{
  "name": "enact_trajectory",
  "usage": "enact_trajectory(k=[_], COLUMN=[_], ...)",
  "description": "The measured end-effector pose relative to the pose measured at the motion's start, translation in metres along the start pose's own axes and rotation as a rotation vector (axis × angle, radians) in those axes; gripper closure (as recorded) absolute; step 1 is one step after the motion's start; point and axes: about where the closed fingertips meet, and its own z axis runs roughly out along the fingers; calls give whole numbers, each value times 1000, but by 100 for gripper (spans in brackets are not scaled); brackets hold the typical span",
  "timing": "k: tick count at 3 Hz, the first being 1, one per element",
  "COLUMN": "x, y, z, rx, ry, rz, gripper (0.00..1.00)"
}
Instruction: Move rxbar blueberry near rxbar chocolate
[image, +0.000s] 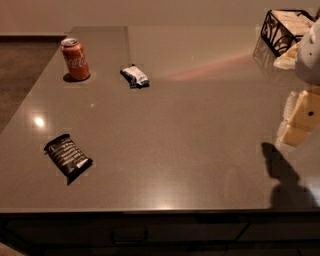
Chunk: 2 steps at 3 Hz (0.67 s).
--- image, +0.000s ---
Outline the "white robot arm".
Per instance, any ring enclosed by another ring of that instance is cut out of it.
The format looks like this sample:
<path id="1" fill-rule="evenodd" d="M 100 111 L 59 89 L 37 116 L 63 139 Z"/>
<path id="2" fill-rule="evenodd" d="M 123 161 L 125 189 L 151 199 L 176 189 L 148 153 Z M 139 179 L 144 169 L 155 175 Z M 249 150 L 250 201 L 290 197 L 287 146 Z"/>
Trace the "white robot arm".
<path id="1" fill-rule="evenodd" d="M 300 42 L 275 60 L 274 66 L 294 69 L 297 77 L 308 85 L 301 92 L 290 93 L 277 132 L 278 147 L 294 148 L 320 124 L 320 19 Z"/>

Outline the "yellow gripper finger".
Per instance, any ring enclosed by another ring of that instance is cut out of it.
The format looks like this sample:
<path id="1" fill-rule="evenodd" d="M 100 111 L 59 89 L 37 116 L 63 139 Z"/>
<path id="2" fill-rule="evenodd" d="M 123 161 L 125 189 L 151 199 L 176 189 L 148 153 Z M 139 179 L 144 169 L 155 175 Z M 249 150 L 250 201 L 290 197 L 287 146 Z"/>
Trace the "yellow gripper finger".
<path id="1" fill-rule="evenodd" d="M 280 143 L 297 147 L 320 125 L 318 90 L 292 91 L 287 98 L 283 120 L 277 132 Z"/>
<path id="2" fill-rule="evenodd" d="M 283 70 L 294 69 L 298 47 L 299 44 L 296 43 L 281 56 L 277 57 L 274 61 L 274 66 Z"/>

